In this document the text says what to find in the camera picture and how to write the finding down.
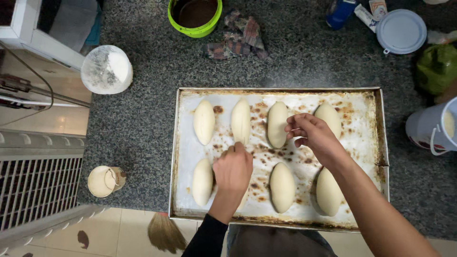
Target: hand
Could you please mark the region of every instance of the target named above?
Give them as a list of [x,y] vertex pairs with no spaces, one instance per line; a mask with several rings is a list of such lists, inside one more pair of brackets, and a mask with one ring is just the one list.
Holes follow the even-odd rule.
[[289,132],[287,139],[301,137],[295,140],[295,146],[309,147],[320,164],[331,172],[337,170],[341,162],[352,160],[325,121],[301,113],[287,118],[287,123],[284,128],[284,131]]
[[214,161],[213,170],[218,191],[208,214],[228,224],[249,186],[252,155],[244,150],[241,142],[236,142]]

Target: broom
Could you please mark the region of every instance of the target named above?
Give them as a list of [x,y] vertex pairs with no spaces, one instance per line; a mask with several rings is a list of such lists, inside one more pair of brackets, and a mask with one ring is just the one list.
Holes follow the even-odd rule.
[[187,246],[178,226],[166,212],[154,213],[148,226],[148,237],[151,245],[164,252],[168,250],[175,254],[176,249],[184,250]]

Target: baking tray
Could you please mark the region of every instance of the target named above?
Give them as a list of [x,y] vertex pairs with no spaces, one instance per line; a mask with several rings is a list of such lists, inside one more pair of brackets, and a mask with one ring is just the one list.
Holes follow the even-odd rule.
[[[379,87],[367,88],[179,88],[176,95],[175,132],[170,182],[169,217],[202,220],[214,199],[217,185],[205,206],[198,206],[191,193],[195,165],[202,158],[212,162],[234,144],[231,111],[241,97],[251,107],[251,135],[246,150],[254,156],[249,196],[232,224],[266,225],[298,229],[358,232],[346,201],[334,217],[322,215],[316,202],[316,175],[322,169],[312,151],[296,148],[292,140],[280,150],[267,141],[268,110],[283,101],[289,115],[314,113],[324,101],[335,107],[342,121],[340,142],[389,201],[388,149],[384,124],[383,94]],[[211,142],[203,146],[193,129],[193,112],[202,99],[210,101],[216,115]],[[269,177],[278,162],[292,171],[297,186],[290,209],[278,214],[270,201]]]

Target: black sleeve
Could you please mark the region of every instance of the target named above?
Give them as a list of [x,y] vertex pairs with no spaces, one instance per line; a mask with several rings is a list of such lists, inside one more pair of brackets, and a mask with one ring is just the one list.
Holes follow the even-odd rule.
[[221,256],[228,225],[206,214],[182,256]]

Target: plaid cloth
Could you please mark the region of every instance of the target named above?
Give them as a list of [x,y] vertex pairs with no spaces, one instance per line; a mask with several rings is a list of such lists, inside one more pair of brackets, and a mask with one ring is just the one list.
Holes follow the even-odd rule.
[[268,56],[260,36],[260,26],[252,16],[242,18],[240,11],[234,9],[224,18],[224,24],[236,32],[225,32],[222,43],[207,44],[203,51],[208,58],[222,60],[248,55],[251,47],[260,59]]

